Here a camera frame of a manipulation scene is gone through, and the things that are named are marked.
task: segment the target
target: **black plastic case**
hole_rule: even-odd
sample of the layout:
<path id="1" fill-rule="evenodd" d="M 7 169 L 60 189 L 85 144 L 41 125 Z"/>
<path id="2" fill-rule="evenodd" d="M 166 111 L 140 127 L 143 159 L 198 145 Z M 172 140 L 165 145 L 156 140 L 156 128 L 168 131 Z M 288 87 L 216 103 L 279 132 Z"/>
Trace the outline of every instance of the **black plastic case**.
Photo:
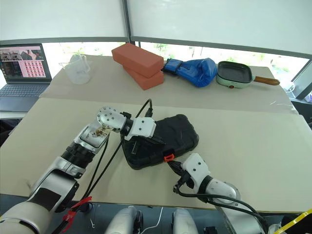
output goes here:
<path id="1" fill-rule="evenodd" d="M 199 137 L 185 115 L 176 115 L 155 123 L 154 135 L 166 144 L 154 144 L 137 136 L 122 143 L 127 162 L 135 170 L 159 164 L 170 154 L 181 156 L 198 144 Z"/>

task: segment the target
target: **blue boxing glove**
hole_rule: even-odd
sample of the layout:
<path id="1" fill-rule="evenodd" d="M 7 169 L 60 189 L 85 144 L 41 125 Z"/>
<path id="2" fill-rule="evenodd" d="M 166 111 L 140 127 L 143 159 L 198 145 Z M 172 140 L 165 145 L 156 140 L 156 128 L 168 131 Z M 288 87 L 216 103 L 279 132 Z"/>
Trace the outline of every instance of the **blue boxing glove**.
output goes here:
<path id="1" fill-rule="evenodd" d="M 183 77 L 197 87 L 204 87 L 214 79 L 217 68 L 215 62 L 210 58 L 187 62 L 171 58 L 167 60 L 163 71 Z"/>

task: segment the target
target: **red foam brick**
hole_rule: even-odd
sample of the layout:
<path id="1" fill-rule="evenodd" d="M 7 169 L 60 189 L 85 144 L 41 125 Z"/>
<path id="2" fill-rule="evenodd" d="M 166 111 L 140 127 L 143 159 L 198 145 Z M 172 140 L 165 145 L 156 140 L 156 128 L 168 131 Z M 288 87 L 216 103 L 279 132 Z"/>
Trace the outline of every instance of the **red foam brick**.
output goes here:
<path id="1" fill-rule="evenodd" d="M 162 71 L 159 71 L 150 78 L 146 78 L 139 73 L 123 66 L 123 69 L 138 83 L 138 85 L 143 89 L 147 90 L 156 85 L 162 84 L 164 82 L 164 74 Z"/>
<path id="2" fill-rule="evenodd" d="M 164 58 L 126 43 L 112 50 L 113 59 L 142 76 L 150 78 L 164 66 Z"/>

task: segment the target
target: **white roller shade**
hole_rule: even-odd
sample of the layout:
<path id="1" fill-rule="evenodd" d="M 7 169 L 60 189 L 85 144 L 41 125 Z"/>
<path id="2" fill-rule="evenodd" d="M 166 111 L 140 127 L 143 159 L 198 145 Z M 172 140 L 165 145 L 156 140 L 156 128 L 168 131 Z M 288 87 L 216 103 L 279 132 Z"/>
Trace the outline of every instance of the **white roller shade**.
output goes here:
<path id="1" fill-rule="evenodd" d="M 312 54 L 311 0 L 128 0 L 135 37 Z"/>
<path id="2" fill-rule="evenodd" d="M 0 0 L 0 40 L 126 36 L 121 0 Z"/>

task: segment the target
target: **metal hook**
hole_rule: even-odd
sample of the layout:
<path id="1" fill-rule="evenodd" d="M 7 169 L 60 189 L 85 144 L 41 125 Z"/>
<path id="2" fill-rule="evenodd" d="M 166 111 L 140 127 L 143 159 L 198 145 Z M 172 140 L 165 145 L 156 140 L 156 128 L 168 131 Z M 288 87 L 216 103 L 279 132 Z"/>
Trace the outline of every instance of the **metal hook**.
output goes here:
<path id="1" fill-rule="evenodd" d="M 92 222 L 92 219 L 90 219 L 90 222 L 91 222 L 92 228 L 96 228 L 95 224 Z"/>

